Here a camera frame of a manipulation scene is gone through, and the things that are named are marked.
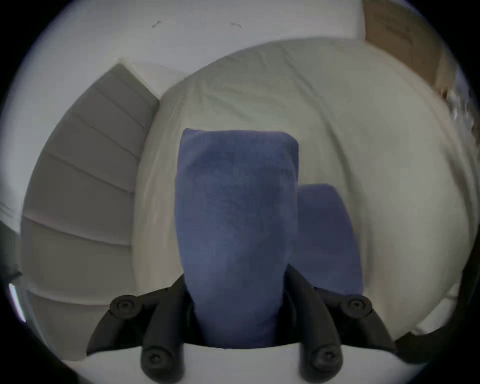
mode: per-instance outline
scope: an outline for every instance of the cardboard box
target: cardboard box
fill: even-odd
[[[410,67],[442,96],[455,86],[456,62],[419,15],[386,0],[363,0],[365,39]]]

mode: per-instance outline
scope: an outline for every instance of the mattress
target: mattress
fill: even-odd
[[[139,293],[182,273],[173,220],[184,129],[283,131],[299,143],[299,184],[339,192],[358,242],[364,295],[394,339],[439,303],[479,224],[473,144],[444,101],[388,54],[304,39],[239,51],[162,97],[139,164],[132,257]]]

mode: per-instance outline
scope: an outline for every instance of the white bedsheet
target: white bedsheet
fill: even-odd
[[[185,128],[297,139],[299,183],[339,191],[360,248],[364,295],[394,338],[439,303],[465,265],[479,223],[477,165],[446,104],[374,47],[307,39],[237,52],[163,96],[137,178],[140,293],[182,273],[173,206]]]

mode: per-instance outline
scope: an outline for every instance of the folded blue towel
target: folded blue towel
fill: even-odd
[[[314,287],[363,292],[360,253],[348,213],[328,184],[298,189],[298,240],[289,263]]]
[[[286,133],[184,131],[175,227],[207,345],[273,345],[297,238],[297,176],[298,143]]]

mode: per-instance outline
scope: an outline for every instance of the screw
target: screw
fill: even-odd
[[[133,308],[133,303],[130,300],[122,300],[117,304],[117,308],[121,312],[130,312]]]
[[[365,309],[366,304],[358,299],[354,299],[348,302],[348,306],[352,309]]]
[[[341,361],[341,355],[336,346],[326,346],[312,353],[312,367],[318,371],[331,370]]]
[[[146,364],[155,370],[169,370],[173,365],[173,356],[163,348],[154,347],[147,352]]]
[[[160,362],[160,360],[162,360],[162,358],[160,357],[160,355],[157,355],[156,353],[152,353],[150,355],[150,361],[153,363],[153,364],[157,364],[158,362]]]

